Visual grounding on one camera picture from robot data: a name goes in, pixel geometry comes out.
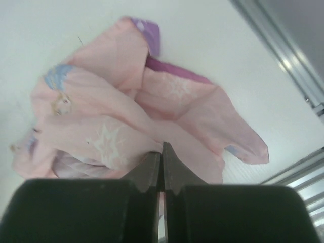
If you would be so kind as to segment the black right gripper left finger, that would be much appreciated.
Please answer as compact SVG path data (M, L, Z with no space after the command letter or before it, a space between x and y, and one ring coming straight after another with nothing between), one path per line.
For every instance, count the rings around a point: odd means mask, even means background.
M161 154L121 179L31 179L1 219L1 242L157 242Z

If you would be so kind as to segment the right aluminium corner post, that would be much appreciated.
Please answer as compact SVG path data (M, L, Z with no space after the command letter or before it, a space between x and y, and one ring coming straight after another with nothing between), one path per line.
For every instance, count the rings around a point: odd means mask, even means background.
M232 1L232 4L276 57L305 102L323 120L323 79L287 30L275 20L274 13L262 1Z

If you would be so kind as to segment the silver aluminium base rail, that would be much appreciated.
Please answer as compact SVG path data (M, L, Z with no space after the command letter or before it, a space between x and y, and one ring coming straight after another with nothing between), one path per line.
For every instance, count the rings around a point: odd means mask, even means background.
M323 148L262 182L294 189L304 200L316 228L323 228Z

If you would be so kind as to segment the purple Elsa print pillowcase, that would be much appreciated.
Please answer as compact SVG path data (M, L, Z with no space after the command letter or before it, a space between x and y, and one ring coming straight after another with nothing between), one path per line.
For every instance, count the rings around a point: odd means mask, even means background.
M268 147L225 91L156 59L159 26L125 17L52 67L31 93L35 126L13 168L29 178L120 178L163 143L208 183L221 183L228 151L269 162Z

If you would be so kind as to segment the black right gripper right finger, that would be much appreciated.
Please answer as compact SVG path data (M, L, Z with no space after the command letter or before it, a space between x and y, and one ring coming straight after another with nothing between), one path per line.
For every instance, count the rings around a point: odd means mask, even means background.
M208 184L163 145L167 242L319 242L305 204L284 186Z

